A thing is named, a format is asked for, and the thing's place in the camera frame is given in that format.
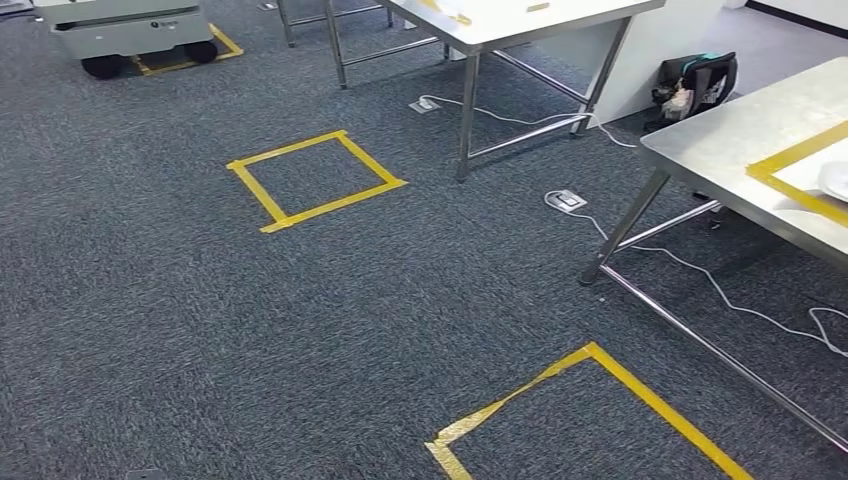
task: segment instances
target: yellow tape square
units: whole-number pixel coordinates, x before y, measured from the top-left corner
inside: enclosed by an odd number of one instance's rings
[[[726,453],[724,453],[716,444],[714,444],[706,435],[701,433],[694,425],[689,423],[686,418],[677,413],[671,406],[660,398],[656,393],[649,389],[644,383],[639,381],[632,373],[627,371],[621,364],[615,361],[603,348],[595,342],[586,345],[574,353],[566,355],[553,365],[549,366],[545,371],[534,378],[530,383],[515,390],[501,400],[498,400],[491,405],[488,405],[477,412],[462,418],[448,427],[442,429],[432,443],[425,443],[425,446],[433,457],[444,469],[448,478],[451,480],[472,480],[471,474],[462,465],[459,458],[450,450],[450,444],[459,440],[465,434],[471,432],[483,422],[494,415],[506,403],[522,393],[530,390],[543,381],[559,375],[567,368],[573,367],[584,360],[594,360],[600,364],[607,372],[612,374],[618,381],[623,383],[631,392],[639,399],[651,407],[665,421],[674,427],[681,435],[689,442],[696,446],[704,455],[713,461],[724,473],[735,480],[750,480],[751,477],[742,467],[733,461]]]
[[[212,30],[212,34],[215,36],[215,38],[218,39],[219,42],[224,44],[224,46],[226,46],[227,49],[229,50],[229,51],[224,52],[224,53],[219,53],[218,56],[215,58],[216,62],[220,62],[221,60],[226,60],[228,58],[238,57],[239,55],[244,55],[244,50],[242,50],[241,47],[236,45],[236,42],[232,41],[232,39],[230,39],[230,37],[228,37],[220,29],[218,29],[218,27],[216,27],[214,24],[210,23],[209,29]],[[183,68],[189,68],[189,67],[194,67],[196,65],[199,65],[197,62],[189,60],[189,61],[186,61],[186,62],[178,63],[176,65],[168,65],[166,67],[152,68],[152,67],[146,65],[144,63],[144,61],[141,59],[141,57],[139,57],[139,56],[133,57],[133,61],[135,62],[136,65],[138,65],[139,71],[141,71],[142,75],[144,75],[144,76],[156,75],[158,73],[172,72],[174,70],[182,70]]]
[[[848,138],[848,121],[842,122],[830,130],[826,130],[813,138],[787,148],[761,162],[749,165],[748,175],[795,200],[808,210],[823,215],[844,227],[848,227],[848,212],[774,176],[774,174],[784,168],[798,163],[846,138]]]
[[[295,152],[297,150],[302,150],[304,148],[308,148],[314,145],[318,145],[319,143],[329,142],[333,140],[338,140],[339,143],[342,144],[353,156],[355,156],[359,161],[365,164],[372,172],[374,172],[381,180],[383,180],[382,185],[378,185],[373,188],[369,188],[368,190],[355,193],[353,195],[348,195],[347,197],[340,198],[338,200],[334,200],[329,203],[325,203],[324,205],[319,205],[315,208],[306,210],[305,212],[300,212],[295,215],[287,215],[277,202],[271,198],[268,192],[265,190],[262,185],[256,180],[256,178],[247,170],[249,165],[252,165],[257,162],[261,162],[263,160],[268,160],[269,158],[279,157],[281,155],[285,155],[287,153]],[[332,133],[327,133],[325,135],[320,135],[315,138],[310,138],[309,140],[304,140],[302,142],[294,143],[292,145],[286,145],[284,147],[276,148],[274,150],[270,150],[267,152],[260,153],[258,155],[253,155],[252,157],[243,158],[240,160],[235,160],[230,162],[227,165],[227,168],[232,170],[247,188],[253,193],[259,203],[265,207],[265,210],[268,211],[268,214],[271,215],[271,218],[274,219],[274,223],[268,225],[266,227],[262,227],[260,229],[263,233],[274,233],[276,231],[282,230],[286,227],[291,227],[297,223],[303,222],[305,220],[309,220],[310,218],[317,217],[318,215],[322,215],[324,213],[332,212],[333,210],[337,210],[342,207],[346,207],[348,205],[352,205],[357,202],[361,202],[362,200],[377,196],[381,193],[388,192],[389,190],[393,190],[398,187],[402,187],[406,185],[407,182],[395,178],[388,170],[383,168],[382,165],[377,163],[371,155],[363,150],[359,145],[354,143],[350,138],[347,137],[347,132],[345,130],[339,130]]]

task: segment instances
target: power cord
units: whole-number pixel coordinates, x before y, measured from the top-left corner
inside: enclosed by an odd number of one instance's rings
[[[585,220],[589,220],[590,222],[592,222],[592,225],[595,227],[595,230],[597,230],[597,231],[598,231],[598,233],[600,233],[600,234],[601,234],[601,236],[604,238],[604,240],[609,240],[609,236],[606,234],[606,232],[604,232],[604,229],[603,229],[603,228],[601,228],[601,226],[598,224],[598,221],[597,221],[597,220],[595,220],[595,218],[594,218],[594,217],[591,217],[591,216],[589,216],[589,215],[580,215],[580,214],[576,214],[576,213],[566,212],[565,210],[562,210],[562,209],[560,209],[559,207],[557,207],[556,205],[554,205],[554,204],[550,201],[550,197],[551,197],[551,195],[558,194],[558,193],[559,193],[558,191],[554,191],[554,192],[548,192],[548,193],[546,193],[546,194],[545,194],[545,203],[546,203],[548,206],[553,207],[553,208],[556,208],[558,211],[563,212],[563,213],[565,213],[565,214],[566,214],[566,215],[568,215],[568,216],[575,217],[575,218],[582,218],[582,219],[585,219]],[[666,250],[666,249],[664,249],[664,248],[639,247],[639,246],[636,246],[636,245],[633,245],[633,246],[631,246],[631,247],[629,247],[629,248],[633,248],[633,249],[635,249],[635,250],[642,250],[642,251],[644,251],[644,252],[662,252],[662,253],[665,253],[666,255],[668,255],[669,257],[671,257],[671,259],[672,259],[672,260],[674,260],[674,261],[676,261],[677,263],[679,263],[679,264],[681,264],[681,265],[683,265],[683,266],[685,266],[685,267],[689,267],[689,268],[691,268],[691,269],[693,269],[693,270],[697,270],[697,271],[699,271],[699,272],[703,273],[703,274],[707,277],[707,279],[710,281],[710,283],[713,285],[713,287],[715,288],[715,290],[718,292],[719,296],[721,296],[721,299],[724,301],[725,305],[727,305],[727,306],[728,306],[728,308],[730,308],[731,310],[736,310],[737,312],[744,312],[744,313],[749,313],[749,314],[751,314],[751,315],[756,315],[757,317],[760,317],[760,318],[762,318],[763,320],[767,320],[767,321],[771,322],[773,325],[775,325],[776,327],[780,328],[781,330],[783,330],[783,331],[784,331],[784,332],[786,332],[786,333],[791,333],[791,334],[793,334],[793,335],[799,335],[799,336],[802,336],[802,337],[807,337],[807,338],[812,338],[812,339],[814,339],[814,340],[817,340],[817,341],[819,341],[819,342],[821,342],[821,343],[823,343],[823,344],[827,345],[827,348],[828,348],[828,349],[830,349],[830,351],[831,351],[831,352],[833,352],[833,353],[835,353],[835,354],[837,354],[837,355],[842,355],[842,356],[843,356],[843,357],[845,357],[845,358],[848,358],[848,352],[846,352],[846,351],[844,351],[844,350],[841,350],[841,349],[840,349],[840,348],[838,348],[836,345],[834,345],[833,343],[831,343],[830,339],[827,337],[827,332],[825,331],[824,326],[822,325],[821,320],[819,319],[818,315],[816,315],[816,313],[817,313],[817,312],[828,312],[828,313],[833,313],[833,314],[836,314],[836,315],[841,316],[842,318],[844,318],[844,319],[846,319],[846,320],[848,320],[848,314],[845,314],[844,312],[840,312],[839,310],[836,310],[836,309],[833,309],[833,308],[827,308],[827,307],[813,307],[813,308],[811,308],[811,309],[807,310],[807,313],[810,315],[810,317],[813,319],[813,321],[814,321],[814,322],[816,322],[816,326],[818,327],[819,332],[821,333],[821,337],[816,336],[816,335],[813,335],[813,334],[811,334],[811,333],[801,332],[801,331],[798,331],[798,330],[793,330],[793,329],[791,329],[791,328],[789,328],[789,327],[787,327],[787,326],[785,326],[785,325],[781,324],[781,323],[780,323],[780,322],[778,322],[777,320],[775,320],[775,319],[773,319],[773,318],[769,317],[768,315],[766,315],[766,314],[764,314],[764,313],[758,312],[758,311],[756,311],[756,310],[751,310],[750,308],[743,308],[743,307],[739,307],[739,306],[734,305],[734,304],[730,301],[730,299],[729,299],[729,298],[727,298],[727,294],[725,294],[725,293],[724,293],[724,290],[723,290],[723,289],[719,286],[719,284],[718,284],[718,282],[716,281],[715,277],[713,277],[713,274],[712,274],[712,273],[710,273],[707,269],[705,269],[705,268],[703,268],[703,267],[699,267],[699,266],[694,265],[694,264],[692,264],[692,263],[689,263],[689,262],[687,262],[687,261],[685,261],[685,260],[681,259],[681,258],[680,258],[680,257],[678,257],[677,255],[675,255],[675,254],[671,253],[670,251],[668,251],[668,250]]]
[[[460,101],[450,100],[450,99],[442,98],[442,97],[437,97],[435,95],[421,95],[418,98],[418,102],[421,104],[421,106],[423,106],[427,110],[432,110],[434,107],[432,105],[429,105],[429,103],[428,103],[429,100],[439,100],[439,101],[442,101],[442,102],[445,102],[445,103],[452,103],[454,105],[459,105],[459,106],[464,105]],[[525,121],[525,120],[519,120],[517,118],[502,117],[502,116],[498,115],[497,113],[490,112],[489,110],[486,110],[484,108],[476,108],[475,107],[474,110],[476,110],[480,113],[485,113],[486,115],[488,115],[492,118],[496,118],[498,120],[503,120],[504,122],[520,123],[522,125],[539,125],[540,123],[549,122],[549,121],[557,119],[557,118],[567,118],[567,117],[592,117],[592,118],[598,120],[598,116],[595,115],[594,113],[584,112],[584,113],[561,113],[559,115],[551,115],[550,117],[546,117],[546,118],[543,118],[541,120],[536,120],[535,122],[528,122],[528,121]],[[606,128],[604,128],[604,126],[601,125],[600,123],[598,123],[598,129],[600,129],[602,132],[604,132],[607,135],[607,137],[609,137],[609,139],[612,140],[613,143],[615,143],[616,145],[620,145],[620,146],[626,147],[626,148],[636,148],[636,145],[630,145],[629,143],[624,143],[624,142],[616,139],[612,135],[612,133],[610,133],[610,131],[607,130]]]

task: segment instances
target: floor outlet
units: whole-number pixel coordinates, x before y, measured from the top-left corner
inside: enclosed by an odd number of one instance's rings
[[[428,100],[426,98],[422,98],[417,102],[413,102],[409,104],[409,108],[415,110],[418,113],[430,113],[435,112],[436,110],[442,108],[438,103]]]
[[[546,200],[550,206],[565,213],[571,213],[589,203],[571,190],[551,192]]]

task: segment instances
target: carpet floor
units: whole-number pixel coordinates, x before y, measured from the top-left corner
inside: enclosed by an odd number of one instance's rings
[[[554,135],[452,179],[461,63],[432,45],[336,85],[322,24],[283,40],[255,2],[203,2],[245,50],[220,63],[89,78],[46,26],[0,23],[0,478],[439,479],[425,442],[591,341],[751,475],[848,479],[848,459],[608,281],[576,277],[601,243],[542,202],[569,188],[610,229],[650,168],[601,132]],[[291,2],[292,14],[317,2]],[[350,2],[338,2],[352,6]],[[340,21],[348,54],[420,32]],[[567,83],[586,76],[512,50]],[[537,119],[567,98],[485,58],[480,106]],[[610,129],[638,140],[644,119]],[[484,145],[522,126],[478,116]],[[346,130],[401,188],[274,234],[226,165]],[[379,182],[338,144],[251,172],[287,212]],[[645,224],[697,201],[667,187]],[[848,310],[844,273],[741,217],[669,231],[735,302],[815,332]],[[703,276],[627,252],[615,264],[694,327],[848,435],[848,361],[729,311]],[[825,317],[848,346],[848,324]],[[452,445],[477,479],[726,478],[616,382],[580,364]]]

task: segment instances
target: metal table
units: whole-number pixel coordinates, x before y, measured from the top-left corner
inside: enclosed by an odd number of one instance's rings
[[[425,5],[422,0],[376,0],[376,2],[396,13],[401,18],[409,20],[419,28],[430,32],[434,37],[346,60],[341,53],[333,0],[324,0],[325,13],[330,25],[330,43],[336,61],[339,84],[341,88],[347,88],[347,74],[345,71],[345,67],[347,66],[429,45],[438,41],[445,43],[445,58],[448,58],[450,47],[465,54],[468,58],[465,60],[465,91],[463,95],[460,130],[459,162],[456,172],[456,179],[460,182],[464,181],[468,176],[471,159],[565,127],[572,127],[575,133],[582,133],[587,128],[590,120],[588,115],[567,118],[496,145],[472,151],[471,133],[481,55],[492,53],[496,57],[550,85],[559,92],[577,100],[583,106],[583,112],[591,113],[600,99],[609,74],[615,65],[631,18],[634,15],[665,5],[665,0],[594,0],[581,2],[550,0],[550,6],[540,11],[518,16],[509,14],[509,12],[498,15],[495,12],[479,19],[472,19],[472,23],[469,25],[451,19],[444,13]],[[598,77],[588,94],[582,94],[558,82],[549,75],[542,73],[501,50],[556,36],[567,30],[615,21],[620,23],[618,32],[604,59]]]
[[[367,7],[354,8],[352,10],[345,10],[342,12],[336,12],[335,17],[346,17],[348,15],[356,15],[357,13],[366,13],[374,10],[379,10],[384,8],[382,5],[369,5]],[[298,25],[308,25],[310,23],[323,22],[327,19],[324,15],[313,15],[311,17],[298,18],[295,20],[289,19],[288,10],[286,9],[286,0],[277,0],[277,10],[280,12],[280,21],[283,22],[283,34],[286,36],[286,43],[289,45],[289,48],[294,48],[294,30],[292,27],[296,27]],[[386,9],[386,22],[389,28],[392,28],[395,24],[394,16],[392,15],[392,11]]]
[[[809,253],[848,269],[848,229],[818,214],[787,208],[788,198],[746,173],[748,165],[848,120],[848,58],[839,58],[642,139],[656,169],[621,223],[583,273],[584,285],[603,272],[671,325],[706,347],[781,406],[848,453],[848,440],[769,385],[733,356],[607,265],[610,257],[723,204]],[[671,176],[716,199],[625,240]]]

